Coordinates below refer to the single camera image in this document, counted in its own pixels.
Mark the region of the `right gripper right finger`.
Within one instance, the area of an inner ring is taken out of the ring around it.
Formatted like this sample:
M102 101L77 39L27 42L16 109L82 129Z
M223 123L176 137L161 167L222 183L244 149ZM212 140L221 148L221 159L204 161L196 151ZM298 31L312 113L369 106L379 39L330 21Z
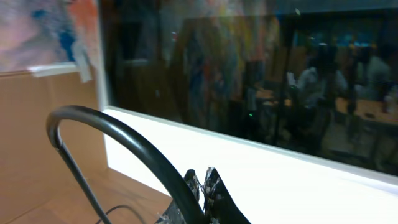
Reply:
M209 167L204 181L204 211L209 224L250 224L236 206L215 167Z

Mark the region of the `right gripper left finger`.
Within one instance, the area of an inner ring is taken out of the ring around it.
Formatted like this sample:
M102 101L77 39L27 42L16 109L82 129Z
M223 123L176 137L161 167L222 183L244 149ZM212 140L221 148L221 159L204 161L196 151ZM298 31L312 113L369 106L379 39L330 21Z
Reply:
M172 201L155 224L186 224L199 217L200 186L196 172L186 171L170 189Z

